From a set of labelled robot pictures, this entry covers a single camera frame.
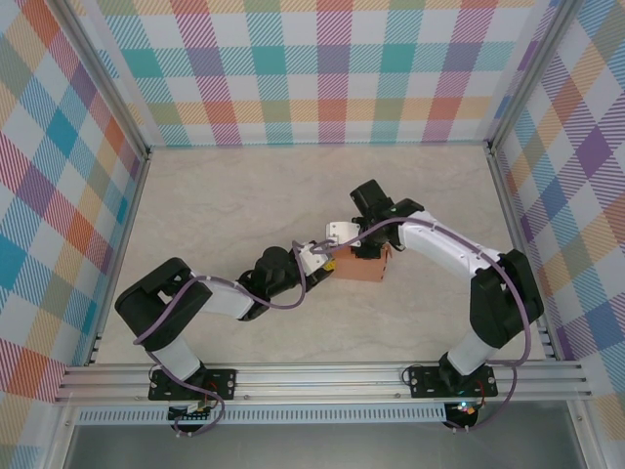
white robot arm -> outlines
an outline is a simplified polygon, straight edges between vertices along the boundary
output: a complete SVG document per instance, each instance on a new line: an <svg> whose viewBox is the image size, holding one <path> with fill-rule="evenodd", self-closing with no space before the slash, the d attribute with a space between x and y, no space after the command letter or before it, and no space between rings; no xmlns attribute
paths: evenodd
<svg viewBox="0 0 625 469"><path fill-rule="evenodd" d="M419 251L471 284L471 330L441 357L437 371L443 392L461 395L475 385L485 362L523 330L518 303L498 271L512 280L529 322L543 313L526 257L514 249L502 254L472 243L413 200L393 203L375 180L358 187L351 197L361 216L326 227L327 243L341 246L319 250L314 241L294 245L290 251L272 246L237 282L200 279L184 261L170 259L124 291L115 308L137 335L136 344L178 380L202 387L206 370L180 335L195 314L206 311L253 320L269 308L271 298L298 285L309 291L329 277L333 249L349 245L356 257L371 259L389 243L397 250ZM176 299L169 302L163 295Z"/></svg>

small box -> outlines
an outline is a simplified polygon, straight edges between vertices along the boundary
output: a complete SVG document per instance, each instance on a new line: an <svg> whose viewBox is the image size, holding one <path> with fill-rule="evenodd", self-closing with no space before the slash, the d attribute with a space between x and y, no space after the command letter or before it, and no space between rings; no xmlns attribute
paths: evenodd
<svg viewBox="0 0 625 469"><path fill-rule="evenodd" d="M336 261L336 269L332 276L348 280L382 281L387 270L387 262L391 247L385 244L380 259L358 259L347 246L332 254Z"/></svg>

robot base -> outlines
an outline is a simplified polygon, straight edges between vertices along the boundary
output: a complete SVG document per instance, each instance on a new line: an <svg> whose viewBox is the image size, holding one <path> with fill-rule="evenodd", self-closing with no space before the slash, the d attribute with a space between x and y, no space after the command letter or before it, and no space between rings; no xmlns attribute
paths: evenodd
<svg viewBox="0 0 625 469"><path fill-rule="evenodd" d="M204 401L205 396L202 393L176 384L160 369L155 370L149 380L151 383L147 398L150 401ZM234 399L236 370L206 369L202 366L187 379L187 383L212 391L224 401L231 401Z"/></svg>
<svg viewBox="0 0 625 469"><path fill-rule="evenodd" d="M449 386L440 378L439 366L413 365L407 369L412 398L448 398ZM497 396L497 382L490 366L481 366L470 375L470 379L455 393L459 398L494 398Z"/></svg>

beige table surface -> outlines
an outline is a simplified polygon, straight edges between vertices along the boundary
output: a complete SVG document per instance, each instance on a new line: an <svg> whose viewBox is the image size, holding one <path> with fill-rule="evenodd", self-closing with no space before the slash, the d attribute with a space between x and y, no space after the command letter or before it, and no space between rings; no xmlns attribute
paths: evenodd
<svg viewBox="0 0 625 469"><path fill-rule="evenodd" d="M159 149L115 298L170 257L235 279L271 245L321 240L326 223L357 215L349 193L372 178L395 201L418 201L474 241L511 248L479 146ZM330 278L296 310L250 322L202 314L184 336L205 362L411 362L438 360L468 327L469 285L406 251L395 253L382 283ZM532 332L530 357L542 359ZM98 362L150 362L133 339L111 311ZM498 358L522 349L518 336Z"/></svg>

plaid wall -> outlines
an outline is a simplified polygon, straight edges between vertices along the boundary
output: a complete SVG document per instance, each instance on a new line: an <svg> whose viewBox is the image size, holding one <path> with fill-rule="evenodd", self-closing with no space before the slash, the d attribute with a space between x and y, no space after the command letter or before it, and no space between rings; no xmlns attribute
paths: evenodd
<svg viewBox="0 0 625 469"><path fill-rule="evenodd" d="M0 467L32 467L140 161L43 0L0 2Z"/></svg>
<svg viewBox="0 0 625 469"><path fill-rule="evenodd" d="M529 46L527 46L525 54L523 54L523 58L519 62L519 66L515 71L514 77L510 82L510 85L508 85L506 94L504 95L503 100L501 100L501 103L497 108L495 117L492 119L490 127L488 127L488 132L486 134L487 140L492 139L495 131L497 130L497 127L499 127L501 117L504 115L504 112L508 108L510 100L516 94L517 90L522 84L523 79L525 78L525 74L527 73L527 67L529 66L530 61L534 58L534 55L538 51L538 46L540 45L540 42L543 40L545 34L549 30L549 26L551 25L551 22L554 19L556 11L558 10L558 6L561 2L562 0L550 0L547 10L545 10L543 17L540 19L538 27L534 31L534 35L531 37L531 41L529 41Z"/></svg>
<svg viewBox="0 0 625 469"><path fill-rule="evenodd" d="M73 0L139 125L168 146L481 141L548 3Z"/></svg>
<svg viewBox="0 0 625 469"><path fill-rule="evenodd" d="M586 1L501 150L564 355L625 454L624 0Z"/></svg>

